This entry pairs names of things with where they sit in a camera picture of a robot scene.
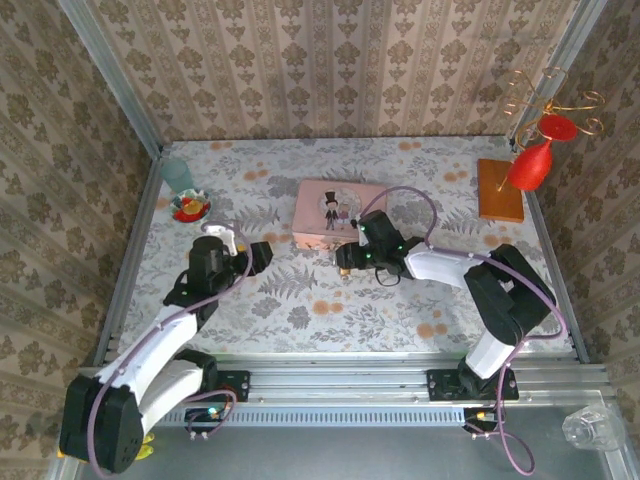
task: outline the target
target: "floral tablecloth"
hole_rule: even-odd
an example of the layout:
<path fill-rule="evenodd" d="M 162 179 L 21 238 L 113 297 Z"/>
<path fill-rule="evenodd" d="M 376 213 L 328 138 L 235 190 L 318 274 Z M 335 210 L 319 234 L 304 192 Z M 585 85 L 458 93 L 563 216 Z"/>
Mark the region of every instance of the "floral tablecloth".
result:
<path fill-rule="evenodd" d="M 299 182 L 323 178 L 411 185 L 431 195 L 439 220 L 436 245 L 487 252 L 515 245 L 548 283 L 548 269 L 528 206 L 523 224 L 478 218 L 478 158 L 508 159 L 502 137 L 430 137 L 178 142 L 171 158 L 185 160 L 196 185 L 213 196 L 211 220 L 232 222 L 250 241 L 271 242 L 274 257 L 262 274 L 220 301 L 189 346 L 219 353 L 462 352 L 482 332 L 468 291 L 403 280 L 380 286 L 371 271 L 343 279 L 327 252 L 299 250 L 291 235 Z M 122 351 L 153 320 L 199 223 L 171 218 L 172 194 L 160 190 L 133 298 Z M 411 193 L 393 193 L 387 212 L 406 236 L 423 235 L 431 212 Z M 551 332 L 553 318 L 539 327 Z M 567 339 L 531 342 L 525 351 L 566 352 Z"/>

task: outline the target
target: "glass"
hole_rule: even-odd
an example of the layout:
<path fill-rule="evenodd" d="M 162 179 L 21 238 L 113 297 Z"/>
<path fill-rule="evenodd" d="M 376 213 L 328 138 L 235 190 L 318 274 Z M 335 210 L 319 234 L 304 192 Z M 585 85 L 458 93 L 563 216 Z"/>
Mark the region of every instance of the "glass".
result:
<path fill-rule="evenodd" d="M 604 405 L 589 405 L 565 418 L 562 431 L 569 443 L 584 450 L 610 452 L 624 444 L 622 420 Z"/>
<path fill-rule="evenodd" d="M 160 175 L 175 193 L 194 188 L 191 171 L 183 160 L 170 160 L 162 165 Z"/>

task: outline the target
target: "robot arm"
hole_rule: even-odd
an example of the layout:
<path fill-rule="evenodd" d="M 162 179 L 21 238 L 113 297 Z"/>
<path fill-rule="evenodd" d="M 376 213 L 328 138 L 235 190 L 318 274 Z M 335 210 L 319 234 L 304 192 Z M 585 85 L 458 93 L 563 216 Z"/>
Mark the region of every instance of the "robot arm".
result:
<path fill-rule="evenodd" d="M 189 268 L 180 274 L 141 337 L 93 378 L 79 375 L 69 385 L 60 434 L 63 454 L 88 460 L 90 411 L 114 373 L 118 375 L 100 403 L 94 429 L 98 464 L 114 473 L 131 465 L 144 436 L 175 405 L 195 393 L 215 389 L 215 358 L 188 349 L 178 351 L 200 331 L 218 302 L 175 315 L 231 287 L 246 270 L 249 257 L 246 252 L 236 252 L 235 245 L 229 248 L 232 235 L 217 230 L 207 233 L 216 236 L 193 242 Z M 272 252 L 267 242 L 253 243 L 250 248 L 253 262 L 249 275 L 255 275 L 270 263 Z M 169 317 L 173 319 L 165 325 Z M 131 359 L 124 366 L 126 358 Z"/>
<path fill-rule="evenodd" d="M 428 246 L 419 237 L 405 240 L 380 210 L 360 218 L 359 228 L 359 243 L 336 251 L 341 272 L 386 270 L 411 280 L 468 288 L 486 329 L 458 367 L 460 384 L 472 396 L 487 389 L 517 345 L 549 314 L 549 308 L 509 274 L 471 255 Z M 555 303 L 549 288 L 515 247 L 501 245 L 491 258 L 523 275 Z M 511 282 L 513 286 L 505 289 Z"/>

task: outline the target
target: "patterned wallpaper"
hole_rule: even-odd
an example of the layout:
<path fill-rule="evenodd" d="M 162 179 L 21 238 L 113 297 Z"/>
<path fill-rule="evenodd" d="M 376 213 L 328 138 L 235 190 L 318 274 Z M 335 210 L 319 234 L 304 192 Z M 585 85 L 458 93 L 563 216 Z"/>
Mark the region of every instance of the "patterned wallpaper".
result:
<path fill-rule="evenodd" d="M 0 478 L 42 478 L 149 159 L 55 1 L 0 1 Z"/>
<path fill-rule="evenodd" d="M 164 142 L 503 134 L 577 0 L 90 0 Z"/>
<path fill-rule="evenodd" d="M 608 364 L 640 447 L 640 2 L 612 0 L 563 101 L 597 90 L 606 133 L 554 150 L 540 200 L 592 360 Z"/>

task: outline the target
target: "wooden stand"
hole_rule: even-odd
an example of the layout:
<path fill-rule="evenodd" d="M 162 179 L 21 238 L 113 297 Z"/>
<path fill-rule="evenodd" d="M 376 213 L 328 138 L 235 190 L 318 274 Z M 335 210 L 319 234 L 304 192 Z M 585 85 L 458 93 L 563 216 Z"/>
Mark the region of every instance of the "wooden stand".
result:
<path fill-rule="evenodd" d="M 511 167 L 502 160 L 478 160 L 478 206 L 480 218 L 505 222 L 524 222 L 522 192 L 509 182 L 500 185 Z"/>

